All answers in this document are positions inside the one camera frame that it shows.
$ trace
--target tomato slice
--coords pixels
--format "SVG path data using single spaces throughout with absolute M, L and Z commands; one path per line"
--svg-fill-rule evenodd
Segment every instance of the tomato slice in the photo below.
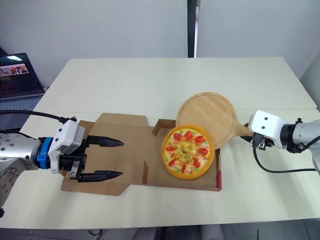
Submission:
M 198 153 L 200 153 L 202 156 L 206 155 L 208 153 L 208 150 L 203 148 L 203 147 L 199 147 L 198 148 Z
M 204 136 L 196 136 L 195 138 L 194 138 L 194 141 L 195 141 L 195 143 L 196 144 L 202 144 L 204 141 L 205 141 L 206 139 L 204 138 Z
M 176 150 L 176 148 L 174 148 L 173 146 L 166 146 L 165 150 L 167 150 L 168 152 L 173 152 L 174 150 Z
M 193 158 L 193 165 L 196 167 L 196 168 L 199 168 L 200 167 L 200 162 L 198 160 L 198 158 Z
M 172 167 L 173 165 L 175 165 L 175 162 L 176 162 L 176 158 L 172 159 L 170 162 L 169 162 L 169 167 Z
M 192 134 L 192 132 L 191 131 L 187 131 L 185 134 L 184 134 L 184 138 L 185 138 L 185 140 L 190 140 L 190 139 L 192 139 L 194 136 L 193 136 L 193 134 Z
M 182 136 L 179 133 L 175 133 L 175 134 L 173 134 L 173 138 L 174 138 L 174 140 L 179 142 L 181 140 Z

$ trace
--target laptop keyboard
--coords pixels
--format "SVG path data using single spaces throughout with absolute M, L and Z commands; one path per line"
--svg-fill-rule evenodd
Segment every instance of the laptop keyboard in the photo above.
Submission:
M 13 101 L 0 102 L 0 111 L 3 110 L 26 110 L 32 111 L 37 103 L 40 101 L 40 97 Z

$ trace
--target laptop screen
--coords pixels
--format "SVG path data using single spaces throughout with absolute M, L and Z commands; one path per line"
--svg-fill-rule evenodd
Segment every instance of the laptop screen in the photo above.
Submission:
M 44 89 L 26 53 L 0 57 L 0 98 L 28 97 Z

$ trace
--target pizza box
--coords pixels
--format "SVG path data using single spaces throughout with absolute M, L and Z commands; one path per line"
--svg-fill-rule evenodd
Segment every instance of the pizza box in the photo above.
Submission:
M 159 119 L 152 127 L 148 126 L 145 116 L 103 113 L 96 122 L 81 120 L 79 125 L 85 127 L 84 137 L 104 136 L 125 143 L 118 147 L 88 147 L 83 172 L 112 170 L 123 172 L 123 175 L 102 182 L 79 183 L 69 178 L 69 172 L 63 172 L 62 191 L 118 196 L 129 185 L 206 191 L 222 189 L 219 149 L 216 150 L 210 169 L 197 179 L 178 179 L 165 169 L 161 159 L 161 145 L 166 134 L 176 126 L 175 120 Z

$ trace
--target floor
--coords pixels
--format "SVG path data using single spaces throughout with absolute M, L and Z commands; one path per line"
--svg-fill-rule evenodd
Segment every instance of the floor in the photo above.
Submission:
M 105 229 L 100 240 L 320 240 L 320 219 Z M 87 230 L 0 228 L 1 240 L 94 240 Z

